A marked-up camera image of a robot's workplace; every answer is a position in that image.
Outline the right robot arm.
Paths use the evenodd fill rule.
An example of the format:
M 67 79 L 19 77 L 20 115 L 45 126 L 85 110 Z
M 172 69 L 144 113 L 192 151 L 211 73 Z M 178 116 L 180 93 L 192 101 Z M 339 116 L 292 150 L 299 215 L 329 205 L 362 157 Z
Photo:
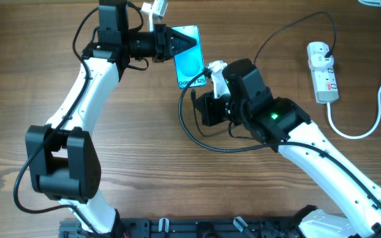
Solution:
M 343 212 L 353 237 L 381 236 L 381 188 L 352 164 L 295 102 L 273 97 L 250 59 L 209 63 L 213 90 L 195 101 L 205 126 L 242 125 L 261 147 L 302 169 Z

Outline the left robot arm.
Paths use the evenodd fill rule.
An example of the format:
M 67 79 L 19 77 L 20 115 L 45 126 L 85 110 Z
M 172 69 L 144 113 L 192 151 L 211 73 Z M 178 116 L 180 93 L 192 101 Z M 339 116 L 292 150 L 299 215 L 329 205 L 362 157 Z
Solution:
M 71 210 L 86 237 L 127 237 L 119 212 L 100 189 L 101 166 L 92 133 L 110 93 L 131 59 L 159 63 L 185 52 L 196 39 L 167 27 L 151 24 L 148 31 L 129 27 L 129 1 L 101 1 L 96 7 L 99 25 L 86 48 L 77 52 L 81 69 L 58 111 L 43 125 L 26 133 L 33 189 Z

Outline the Galaxy S25 smartphone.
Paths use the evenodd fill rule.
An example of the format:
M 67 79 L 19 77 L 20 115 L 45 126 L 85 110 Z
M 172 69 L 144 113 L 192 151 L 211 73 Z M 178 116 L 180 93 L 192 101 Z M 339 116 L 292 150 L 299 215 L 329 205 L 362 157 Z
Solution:
M 203 71 L 205 64 L 198 26 L 175 26 L 173 29 L 196 40 L 196 46 L 174 57 L 178 87 L 183 89 L 196 75 Z

